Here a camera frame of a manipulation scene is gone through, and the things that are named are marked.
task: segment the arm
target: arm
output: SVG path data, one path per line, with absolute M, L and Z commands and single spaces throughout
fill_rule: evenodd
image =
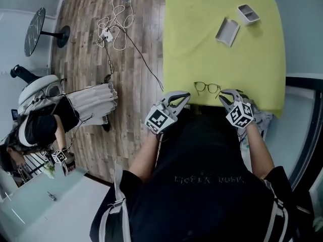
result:
M 143 182 L 147 181 L 155 168 L 159 138 L 152 132 L 143 143 L 129 171 L 139 177 Z
M 252 172 L 258 178 L 265 178 L 275 167 L 272 157 L 258 131 L 257 125 L 252 122 L 246 127 L 246 130 L 250 147 Z
M 59 149 L 62 150 L 63 148 L 66 148 L 66 136 L 65 136 L 65 130 L 61 121 L 61 118 L 58 115 L 54 115 L 57 123 L 57 129 L 55 132 L 56 140 L 59 145 Z

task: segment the yellow tablecloth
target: yellow tablecloth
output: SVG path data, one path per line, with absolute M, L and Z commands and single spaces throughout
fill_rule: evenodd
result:
M 260 22 L 244 26 L 237 6 L 250 5 Z M 240 24 L 232 47 L 215 36 L 228 17 Z M 193 83 L 215 83 L 239 89 L 258 108 L 280 115 L 285 96 L 285 47 L 275 0 L 166 0 L 164 26 L 165 92 L 191 93 L 191 104 L 222 106 Z

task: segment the shirt sleeve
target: shirt sleeve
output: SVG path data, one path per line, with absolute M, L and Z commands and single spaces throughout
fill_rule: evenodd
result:
M 25 131 L 26 140 L 30 144 L 49 144 L 56 140 L 57 122 L 53 115 L 33 117 Z
M 142 184 L 142 181 L 135 174 L 124 170 L 120 183 L 120 190 L 129 199 L 132 193 Z M 116 192 L 114 185 L 110 187 L 105 198 L 103 199 L 91 225 L 90 238 L 92 242 L 99 242 L 99 227 L 103 214 L 116 201 Z
M 288 212 L 288 226 L 284 241 L 289 241 L 296 230 L 296 204 L 291 185 L 282 166 L 275 167 L 265 179 L 271 183 L 275 195 L 284 203 Z

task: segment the wooden floor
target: wooden floor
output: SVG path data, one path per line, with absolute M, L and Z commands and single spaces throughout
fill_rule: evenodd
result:
M 130 2 L 114 0 L 114 3 L 126 6 L 119 18 L 123 22 L 131 12 Z M 165 0 L 132 0 L 132 6 L 135 21 L 128 34 L 163 82 Z M 66 92 L 101 83 L 110 72 L 106 51 L 96 45 L 96 24 L 99 19 L 111 15 L 111 0 L 65 0 L 57 30 L 69 25 L 71 37 L 64 48 L 53 46 L 51 70 L 67 78 Z M 116 47 L 124 45 L 125 39 L 121 36 Z M 116 110 L 110 114 L 112 128 L 109 133 L 101 126 L 80 128 L 71 151 L 76 155 L 78 166 L 111 182 L 115 160 L 125 169 L 133 161 L 147 135 L 143 122 L 162 91 L 130 41 L 123 51 L 115 51 L 112 44 L 107 48 L 115 66 L 111 80 L 119 97 Z M 75 129 L 68 134 L 68 143 L 74 132 Z

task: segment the person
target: person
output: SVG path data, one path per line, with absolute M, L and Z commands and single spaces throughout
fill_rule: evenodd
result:
M 274 201 L 264 180 L 288 211 L 283 241 L 289 241 L 295 230 L 292 190 L 257 125 L 246 127 L 251 173 L 225 110 L 206 109 L 199 115 L 183 109 L 162 139 L 150 132 L 129 170 L 123 170 L 120 190 L 127 199 L 131 241 L 264 241 Z M 117 232 L 109 234 L 114 239 L 107 239 L 108 231 L 103 240 L 99 235 L 102 216 L 115 201 L 112 186 L 92 222 L 93 242 L 124 241 L 115 238 Z M 270 241 L 279 241 L 279 227 L 275 220 Z
M 57 104 L 18 118 L 18 126 L 0 145 L 0 166 L 11 172 L 25 163 L 23 155 L 46 150 L 55 140 L 75 168 L 74 156 L 68 153 L 65 133 L 76 126 L 102 125 L 109 130 L 107 115 L 117 105 L 113 84 L 103 83 L 63 95 Z

